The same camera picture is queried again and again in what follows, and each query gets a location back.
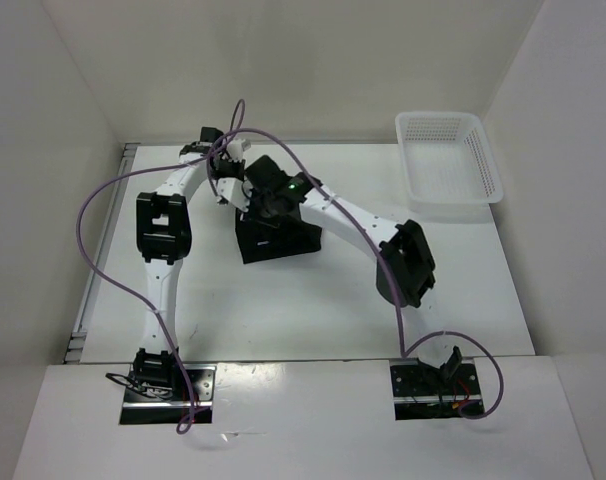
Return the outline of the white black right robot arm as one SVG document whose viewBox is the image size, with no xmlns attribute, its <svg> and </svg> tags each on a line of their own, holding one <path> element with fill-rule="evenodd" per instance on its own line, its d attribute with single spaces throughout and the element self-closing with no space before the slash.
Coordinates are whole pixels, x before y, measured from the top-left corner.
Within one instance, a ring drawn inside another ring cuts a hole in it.
<svg viewBox="0 0 606 480">
<path fill-rule="evenodd" d="M 433 307 L 425 296 L 435 287 L 436 263 L 421 225 L 414 220 L 400 224 L 343 201 L 305 168 L 289 175 L 267 155 L 247 167 L 245 180 L 253 216 L 265 223 L 326 230 L 373 260 L 376 290 L 394 309 L 401 357 L 435 341 L 430 356 L 417 363 L 429 391 L 447 391 L 456 382 L 463 356 L 459 347 L 443 340 L 448 332 L 427 330 Z"/>
</svg>

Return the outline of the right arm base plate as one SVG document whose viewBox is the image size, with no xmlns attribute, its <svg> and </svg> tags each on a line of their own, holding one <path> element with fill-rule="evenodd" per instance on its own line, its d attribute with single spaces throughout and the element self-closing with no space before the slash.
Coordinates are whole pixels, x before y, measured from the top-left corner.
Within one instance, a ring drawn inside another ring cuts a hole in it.
<svg viewBox="0 0 606 480">
<path fill-rule="evenodd" d="M 485 413 L 477 371 L 473 363 L 463 363 L 448 386 L 430 383 L 414 363 L 391 363 L 390 379 L 395 419 L 428 420 L 460 418 Z"/>
</svg>

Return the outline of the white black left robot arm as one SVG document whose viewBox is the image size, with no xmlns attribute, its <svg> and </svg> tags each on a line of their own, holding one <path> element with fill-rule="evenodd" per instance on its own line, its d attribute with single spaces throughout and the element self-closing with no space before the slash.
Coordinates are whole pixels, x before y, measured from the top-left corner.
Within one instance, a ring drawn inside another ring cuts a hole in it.
<svg viewBox="0 0 606 480">
<path fill-rule="evenodd" d="M 192 246 L 190 200 L 204 182 L 212 180 L 219 201 L 243 211 L 249 206 L 242 183 L 244 152 L 250 142 L 222 140 L 221 135 L 215 128 L 204 127 L 199 140 L 181 149 L 179 167 L 165 182 L 136 199 L 136 245 L 144 260 L 144 297 L 150 305 L 130 378 L 133 387 L 148 397 L 168 400 L 188 393 L 175 358 L 175 314 L 180 270 Z"/>
</svg>

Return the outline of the black sport shorts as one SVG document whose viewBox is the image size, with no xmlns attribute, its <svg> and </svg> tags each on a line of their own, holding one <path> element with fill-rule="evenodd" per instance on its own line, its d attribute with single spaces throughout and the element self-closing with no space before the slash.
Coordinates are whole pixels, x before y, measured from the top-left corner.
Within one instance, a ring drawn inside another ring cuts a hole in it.
<svg viewBox="0 0 606 480">
<path fill-rule="evenodd" d="M 244 264 L 315 253 L 322 228 L 289 216 L 266 219 L 235 212 L 235 234 Z"/>
</svg>

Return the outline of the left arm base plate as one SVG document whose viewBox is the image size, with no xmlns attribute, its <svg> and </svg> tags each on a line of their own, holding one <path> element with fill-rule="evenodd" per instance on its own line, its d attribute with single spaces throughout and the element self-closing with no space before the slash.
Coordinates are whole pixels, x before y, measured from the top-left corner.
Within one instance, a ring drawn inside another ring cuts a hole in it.
<svg viewBox="0 0 606 480">
<path fill-rule="evenodd" d="M 214 385 L 217 367 L 214 364 L 189 364 L 187 372 L 196 394 L 194 424 L 211 424 Z M 189 394 L 182 388 L 173 392 L 169 387 L 153 389 L 148 385 L 135 387 L 128 376 L 114 374 L 125 388 L 120 425 L 176 425 L 189 413 Z"/>
</svg>

